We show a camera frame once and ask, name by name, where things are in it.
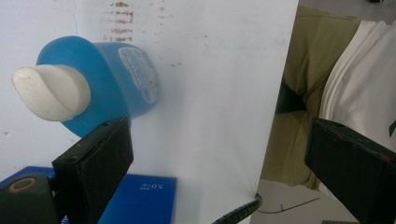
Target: white paper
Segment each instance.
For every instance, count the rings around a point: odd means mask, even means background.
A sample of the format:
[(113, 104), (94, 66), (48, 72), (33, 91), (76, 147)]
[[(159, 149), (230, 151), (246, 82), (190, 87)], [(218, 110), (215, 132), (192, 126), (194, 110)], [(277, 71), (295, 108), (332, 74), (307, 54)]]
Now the white paper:
[(211, 223), (252, 201), (297, 3), (4, 1), (0, 178), (50, 166), (78, 140), (30, 113), (10, 79), (52, 39), (80, 35), (132, 43), (152, 60), (161, 98), (132, 122), (130, 173), (177, 178), (175, 223)]

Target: black cable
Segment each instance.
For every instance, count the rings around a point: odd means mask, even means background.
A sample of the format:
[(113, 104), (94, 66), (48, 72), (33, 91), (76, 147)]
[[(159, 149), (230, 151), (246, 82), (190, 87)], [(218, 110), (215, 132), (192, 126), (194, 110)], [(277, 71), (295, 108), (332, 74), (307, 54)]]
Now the black cable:
[(225, 216), (219, 218), (213, 224), (235, 224), (254, 213), (260, 206), (262, 206), (262, 196), (256, 194), (255, 200), (242, 205)]
[(281, 206), (281, 210), (280, 210), (280, 211), (276, 211), (276, 212), (265, 212), (265, 211), (261, 211), (261, 210), (257, 210), (257, 211), (260, 212), (260, 213), (264, 213), (264, 214), (278, 214), (278, 213), (286, 212), (286, 211), (288, 211), (288, 210), (290, 210), (290, 209), (293, 209), (293, 208), (296, 208), (296, 207), (303, 206), (303, 205), (305, 205), (305, 204), (307, 204), (307, 203), (312, 203), (312, 202), (314, 202), (314, 201), (316, 201), (316, 200), (318, 200), (318, 199), (320, 199), (320, 198), (316, 198), (316, 199), (310, 200), (310, 201), (305, 202), (305, 203), (300, 203), (300, 204), (297, 204), (297, 205), (295, 205), (295, 206), (293, 206), (293, 207), (290, 207), (290, 208), (287, 208), (287, 209), (283, 209), (283, 206), (282, 206), (282, 204), (281, 204), (281, 205), (280, 205), (280, 206)]

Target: white nozzle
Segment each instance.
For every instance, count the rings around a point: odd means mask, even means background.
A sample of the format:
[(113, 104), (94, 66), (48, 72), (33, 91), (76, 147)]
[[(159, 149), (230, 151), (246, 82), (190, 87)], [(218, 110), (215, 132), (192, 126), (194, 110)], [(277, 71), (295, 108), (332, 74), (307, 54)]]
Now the white nozzle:
[(66, 65), (22, 68), (15, 72), (12, 82), (27, 107), (46, 120), (72, 119), (82, 113), (91, 100), (85, 77)]

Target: blue book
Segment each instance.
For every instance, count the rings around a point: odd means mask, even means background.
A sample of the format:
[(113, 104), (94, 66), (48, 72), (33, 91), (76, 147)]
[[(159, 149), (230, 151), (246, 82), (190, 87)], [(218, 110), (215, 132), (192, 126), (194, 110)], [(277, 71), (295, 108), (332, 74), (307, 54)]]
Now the blue book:
[[(53, 176), (51, 168), (28, 166), (0, 182), (0, 186), (20, 175), (42, 173)], [(99, 224), (173, 223), (177, 180), (173, 177), (127, 175), (120, 182)], [(67, 218), (62, 222), (68, 224)]]

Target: stain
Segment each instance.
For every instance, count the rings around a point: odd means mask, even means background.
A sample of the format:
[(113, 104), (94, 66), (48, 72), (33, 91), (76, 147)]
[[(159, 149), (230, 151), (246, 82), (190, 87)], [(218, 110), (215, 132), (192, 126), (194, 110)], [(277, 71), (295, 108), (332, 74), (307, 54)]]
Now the stain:
[(134, 12), (130, 9), (133, 7), (122, 1), (114, 2), (111, 9), (107, 12), (108, 26), (103, 34), (104, 41), (132, 41), (134, 22)]
[(119, 34), (119, 35), (131, 33), (131, 32), (132, 32), (132, 29), (112, 29), (111, 30), (111, 33)]
[(132, 23), (133, 21), (134, 21), (133, 19), (130, 20), (116, 19), (114, 20), (114, 23), (127, 24), (127, 23)]
[(112, 3), (110, 5), (111, 7), (128, 7), (129, 5), (123, 2), (118, 2), (118, 3)]
[(107, 14), (113, 14), (113, 15), (124, 15), (124, 16), (129, 16), (133, 17), (134, 13), (132, 11), (109, 11)]
[(131, 36), (129, 36), (129, 37), (116, 37), (114, 40), (117, 41), (117, 42), (132, 41), (132, 37)]

